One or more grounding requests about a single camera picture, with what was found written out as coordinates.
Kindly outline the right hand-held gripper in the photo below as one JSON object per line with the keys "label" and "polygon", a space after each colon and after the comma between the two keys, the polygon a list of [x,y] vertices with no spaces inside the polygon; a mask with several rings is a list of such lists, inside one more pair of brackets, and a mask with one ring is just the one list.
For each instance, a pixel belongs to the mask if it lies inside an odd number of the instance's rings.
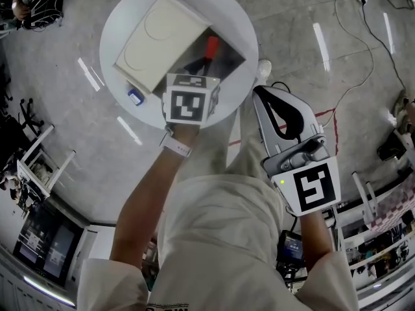
{"label": "right hand-held gripper", "polygon": [[268,86],[255,86],[252,98],[269,156],[263,168],[292,213],[303,216],[338,203],[337,158],[329,154],[311,107]]}

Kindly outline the person's white shoe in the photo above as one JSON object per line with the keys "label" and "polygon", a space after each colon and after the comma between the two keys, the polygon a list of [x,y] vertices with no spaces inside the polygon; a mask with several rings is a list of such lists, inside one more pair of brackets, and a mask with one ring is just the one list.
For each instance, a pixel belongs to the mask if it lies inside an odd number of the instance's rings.
{"label": "person's white shoe", "polygon": [[272,72],[272,62],[267,59],[258,61],[257,73],[256,73],[256,84],[266,85],[267,80]]}

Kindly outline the white metal table frame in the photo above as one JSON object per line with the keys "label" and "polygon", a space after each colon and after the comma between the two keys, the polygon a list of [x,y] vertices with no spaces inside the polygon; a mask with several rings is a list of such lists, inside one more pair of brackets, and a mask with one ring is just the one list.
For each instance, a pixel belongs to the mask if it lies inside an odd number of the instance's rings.
{"label": "white metal table frame", "polygon": [[23,157],[17,160],[17,174],[21,183],[32,182],[46,198],[50,196],[55,183],[76,154],[73,150],[60,166],[53,161],[42,147],[42,142],[53,130],[54,126],[50,125]]}

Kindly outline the black bag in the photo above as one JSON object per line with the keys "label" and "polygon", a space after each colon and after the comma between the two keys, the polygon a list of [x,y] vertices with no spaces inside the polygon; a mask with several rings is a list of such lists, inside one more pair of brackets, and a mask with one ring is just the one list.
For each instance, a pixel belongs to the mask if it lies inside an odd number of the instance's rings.
{"label": "black bag", "polygon": [[386,141],[377,149],[377,155],[381,161],[400,159],[405,152],[406,148],[394,132],[392,132],[386,138]]}

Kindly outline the black waist device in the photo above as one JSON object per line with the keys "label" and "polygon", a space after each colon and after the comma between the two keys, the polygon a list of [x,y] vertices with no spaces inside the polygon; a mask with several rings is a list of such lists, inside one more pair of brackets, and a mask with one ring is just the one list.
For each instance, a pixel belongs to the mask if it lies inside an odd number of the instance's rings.
{"label": "black waist device", "polygon": [[278,241],[278,265],[290,269],[301,269],[305,267],[302,237],[292,231],[283,230]]}

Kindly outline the person's left forearm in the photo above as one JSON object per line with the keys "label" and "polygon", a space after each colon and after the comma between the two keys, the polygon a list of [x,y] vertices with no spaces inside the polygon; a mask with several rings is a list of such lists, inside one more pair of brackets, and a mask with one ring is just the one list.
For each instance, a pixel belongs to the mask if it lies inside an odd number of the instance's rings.
{"label": "person's left forearm", "polygon": [[117,220],[110,260],[142,267],[175,175],[185,157],[163,148],[125,202]]}

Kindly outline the white box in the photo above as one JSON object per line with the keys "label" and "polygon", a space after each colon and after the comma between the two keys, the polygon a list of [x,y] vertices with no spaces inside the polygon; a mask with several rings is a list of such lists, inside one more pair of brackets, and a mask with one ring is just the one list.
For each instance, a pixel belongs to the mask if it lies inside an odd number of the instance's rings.
{"label": "white box", "polygon": [[184,0],[155,0],[119,53],[113,68],[144,96],[157,90],[168,73],[188,74],[184,66],[205,55],[208,38],[219,38],[215,58],[226,79],[244,56],[216,26]]}

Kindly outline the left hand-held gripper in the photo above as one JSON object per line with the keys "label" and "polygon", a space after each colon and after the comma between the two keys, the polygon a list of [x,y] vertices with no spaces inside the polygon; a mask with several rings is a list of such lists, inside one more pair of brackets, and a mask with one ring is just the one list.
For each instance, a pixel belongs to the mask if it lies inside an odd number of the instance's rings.
{"label": "left hand-held gripper", "polygon": [[209,77],[207,58],[199,58],[184,66],[188,74],[168,73],[167,87],[162,96],[163,114],[168,123],[205,124],[219,103],[222,60],[212,59]]}

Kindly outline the small blue white device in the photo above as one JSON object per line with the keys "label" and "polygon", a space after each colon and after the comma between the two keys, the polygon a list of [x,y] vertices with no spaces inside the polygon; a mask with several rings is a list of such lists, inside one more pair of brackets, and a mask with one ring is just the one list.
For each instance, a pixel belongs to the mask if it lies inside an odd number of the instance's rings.
{"label": "small blue white device", "polygon": [[145,101],[145,96],[137,89],[133,88],[127,93],[128,98],[134,103],[135,106],[140,106]]}

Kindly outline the white table legs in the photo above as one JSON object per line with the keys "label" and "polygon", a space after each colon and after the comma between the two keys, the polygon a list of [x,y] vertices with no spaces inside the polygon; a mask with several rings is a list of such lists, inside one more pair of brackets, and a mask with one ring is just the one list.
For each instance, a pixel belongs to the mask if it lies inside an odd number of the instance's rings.
{"label": "white table legs", "polygon": [[369,181],[367,181],[366,183],[363,183],[357,172],[352,173],[352,178],[359,191],[361,200],[363,201],[364,222],[366,225],[369,225],[372,222],[374,222],[375,219],[378,217],[379,206],[378,206],[377,197],[375,195],[372,184]]}

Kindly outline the black office chair base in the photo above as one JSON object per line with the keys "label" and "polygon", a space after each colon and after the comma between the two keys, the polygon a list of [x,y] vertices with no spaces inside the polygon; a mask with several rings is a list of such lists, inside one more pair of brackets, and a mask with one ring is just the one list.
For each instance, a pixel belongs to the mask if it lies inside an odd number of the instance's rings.
{"label": "black office chair base", "polygon": [[27,102],[24,99],[20,100],[19,106],[23,116],[23,123],[21,124],[21,127],[23,129],[29,127],[29,129],[37,137],[42,134],[42,127],[44,125],[44,121],[36,120],[36,114],[32,111],[32,104],[32,98],[30,98]]}

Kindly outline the pink checkered cloth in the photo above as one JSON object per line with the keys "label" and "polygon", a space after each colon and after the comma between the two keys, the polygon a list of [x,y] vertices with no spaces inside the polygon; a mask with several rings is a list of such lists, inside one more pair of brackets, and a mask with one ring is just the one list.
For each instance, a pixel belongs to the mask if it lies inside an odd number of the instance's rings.
{"label": "pink checkered cloth", "polygon": [[384,233],[395,227],[407,211],[415,209],[415,193],[395,190],[379,204],[378,209],[379,216],[366,226],[371,231]]}

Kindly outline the red black screwdriver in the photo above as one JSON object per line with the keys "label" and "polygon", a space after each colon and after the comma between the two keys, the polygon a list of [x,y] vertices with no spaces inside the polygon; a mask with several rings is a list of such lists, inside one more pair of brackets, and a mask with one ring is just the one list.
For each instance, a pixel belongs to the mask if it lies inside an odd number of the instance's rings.
{"label": "red black screwdriver", "polygon": [[206,46],[206,50],[205,50],[205,55],[204,55],[204,59],[203,59],[203,75],[207,76],[210,66],[213,62],[213,59],[216,55],[217,49],[219,46],[219,38],[216,36],[210,36],[207,40],[207,46]]}

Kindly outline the round white table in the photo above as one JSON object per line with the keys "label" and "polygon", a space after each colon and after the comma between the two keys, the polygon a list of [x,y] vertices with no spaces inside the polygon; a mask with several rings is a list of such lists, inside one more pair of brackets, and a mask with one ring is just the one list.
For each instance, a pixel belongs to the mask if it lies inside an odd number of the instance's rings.
{"label": "round white table", "polygon": [[[184,0],[212,22],[215,30],[229,40],[245,61],[220,85],[219,104],[207,126],[231,115],[252,88],[258,65],[258,44],[250,18],[236,0]],[[151,95],[140,106],[128,98],[126,80],[113,68],[129,35],[155,0],[121,0],[109,15],[101,35],[99,58],[107,88],[133,117],[164,129],[161,100]]]}

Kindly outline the dark computer monitor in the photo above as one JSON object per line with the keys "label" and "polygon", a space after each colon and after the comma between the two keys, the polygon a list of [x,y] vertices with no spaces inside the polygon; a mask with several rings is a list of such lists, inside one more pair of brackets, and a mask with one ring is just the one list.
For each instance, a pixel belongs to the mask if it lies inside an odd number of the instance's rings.
{"label": "dark computer monitor", "polygon": [[84,229],[43,203],[29,211],[13,255],[39,275],[63,287]]}

